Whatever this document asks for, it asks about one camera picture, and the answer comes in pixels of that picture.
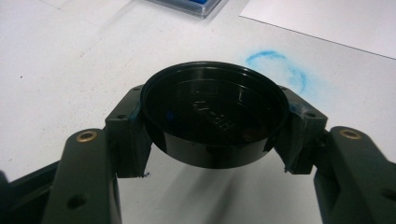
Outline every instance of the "black lens cap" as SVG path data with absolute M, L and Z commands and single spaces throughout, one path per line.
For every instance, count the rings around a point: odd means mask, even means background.
M 233 168 L 263 157 L 289 114 L 283 91 L 242 66 L 174 65 L 151 77 L 140 95 L 153 143 L 169 156 L 205 168 Z

